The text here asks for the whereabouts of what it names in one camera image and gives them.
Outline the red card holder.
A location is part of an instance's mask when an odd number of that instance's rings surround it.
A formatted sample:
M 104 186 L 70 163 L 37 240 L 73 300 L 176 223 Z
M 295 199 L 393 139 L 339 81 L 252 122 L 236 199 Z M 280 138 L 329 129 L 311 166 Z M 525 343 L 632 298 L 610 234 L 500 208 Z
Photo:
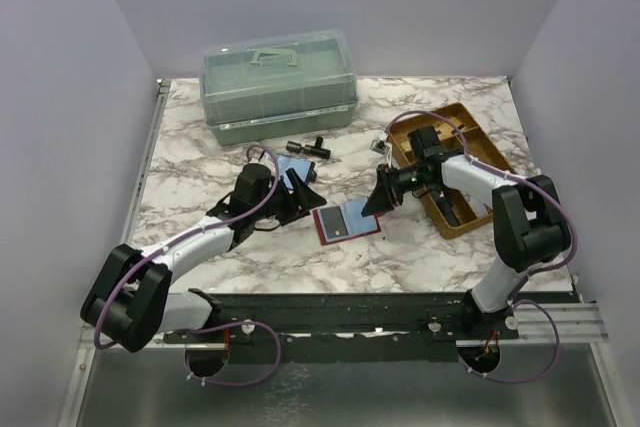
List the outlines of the red card holder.
M 323 246 L 332 245 L 340 242 L 350 241 L 360 237 L 366 237 L 369 235 L 377 234 L 381 231 L 380 223 L 377 217 L 369 216 L 363 217 L 361 215 L 362 208 L 367 201 L 366 197 L 353 199 L 346 201 L 339 205 L 325 206 L 315 209 L 312 212 L 316 230 L 318 232 L 320 243 Z M 333 241 L 327 241 L 322 230 L 321 219 L 319 217 L 319 211 L 321 209 L 339 206 L 342 209 L 345 224 L 347 226 L 348 233 L 345 237 L 340 239 L 334 239 Z

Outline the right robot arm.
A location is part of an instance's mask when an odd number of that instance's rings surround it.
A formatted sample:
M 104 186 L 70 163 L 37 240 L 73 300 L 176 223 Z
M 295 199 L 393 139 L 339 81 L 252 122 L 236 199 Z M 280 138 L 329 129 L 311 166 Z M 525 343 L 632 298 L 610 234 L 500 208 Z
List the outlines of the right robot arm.
M 432 126 L 408 135 L 415 162 L 404 168 L 380 164 L 376 185 L 362 215 L 380 216 L 403 203 L 404 195 L 430 186 L 465 192 L 493 212 L 496 258 L 489 271 L 467 291 L 459 314 L 468 335 L 490 329 L 509 311 L 509 302 L 528 278 L 564 266 L 572 257 L 576 234 L 553 181 L 544 175 L 524 178 L 472 157 L 466 148 L 448 150 Z

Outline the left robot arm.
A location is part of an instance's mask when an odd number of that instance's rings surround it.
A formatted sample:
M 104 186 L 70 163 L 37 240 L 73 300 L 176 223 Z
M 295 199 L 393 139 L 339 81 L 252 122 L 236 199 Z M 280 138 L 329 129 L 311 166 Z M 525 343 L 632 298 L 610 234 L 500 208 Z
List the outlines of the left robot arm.
M 195 267 L 225 254 L 250 237 L 258 222 L 274 219 L 285 226 L 325 205 L 296 173 L 247 164 L 234 189 L 209 209 L 194 226 L 146 248 L 126 243 L 114 247 L 106 258 L 80 310 L 81 319 L 96 336 L 137 352 L 155 334 L 172 330 L 197 330 L 209 319 L 214 300 L 198 290 L 184 299 L 197 310 L 191 323 L 175 318 L 178 307 L 169 300 L 171 285 Z

